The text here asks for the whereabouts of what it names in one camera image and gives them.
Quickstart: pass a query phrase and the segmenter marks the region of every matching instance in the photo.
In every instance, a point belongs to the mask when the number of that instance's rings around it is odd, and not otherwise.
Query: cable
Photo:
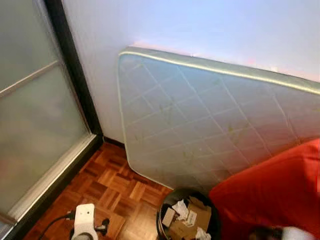
[[[70,219],[70,220],[74,220],[76,217],[76,212],[75,211],[71,211],[70,213],[57,217],[55,220],[53,220],[52,222],[50,222],[48,224],[48,226],[46,226],[46,228],[43,230],[43,232],[41,233],[41,235],[39,236],[38,240],[41,240],[43,238],[43,236],[45,235],[46,231],[52,226],[52,224],[54,224],[55,222],[61,220],[61,219]]]

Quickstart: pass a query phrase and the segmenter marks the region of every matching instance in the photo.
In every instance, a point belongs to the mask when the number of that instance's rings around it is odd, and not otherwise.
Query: parquet floor
[[[107,236],[99,233],[100,240],[155,240],[156,212],[170,192],[169,188],[133,172],[124,149],[104,143],[24,240],[37,239],[52,220],[86,203],[95,205],[95,225],[110,219]],[[73,224],[73,220],[60,220],[43,239],[68,240]]]

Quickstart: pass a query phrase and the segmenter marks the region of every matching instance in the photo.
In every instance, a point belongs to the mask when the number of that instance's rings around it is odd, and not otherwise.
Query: red cushion
[[[320,238],[320,140],[231,176],[209,193],[222,240],[248,240],[256,225],[294,226]]]

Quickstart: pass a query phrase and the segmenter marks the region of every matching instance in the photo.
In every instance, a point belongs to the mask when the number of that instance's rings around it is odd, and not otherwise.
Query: mattress
[[[246,66],[127,47],[118,93],[130,167],[170,188],[207,192],[320,133],[319,82]]]

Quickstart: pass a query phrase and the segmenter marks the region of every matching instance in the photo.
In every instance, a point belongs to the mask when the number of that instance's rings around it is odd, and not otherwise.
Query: trash can
[[[158,233],[158,239],[170,240],[170,236],[167,235],[168,228],[162,224],[162,220],[164,219],[166,211],[169,207],[176,204],[178,201],[181,201],[182,199],[187,199],[189,196],[195,197],[203,202],[204,205],[211,207],[211,218],[207,233],[211,235],[212,240],[220,240],[221,222],[219,219],[218,210],[209,198],[193,188],[177,188],[165,197],[156,214],[156,230]]]

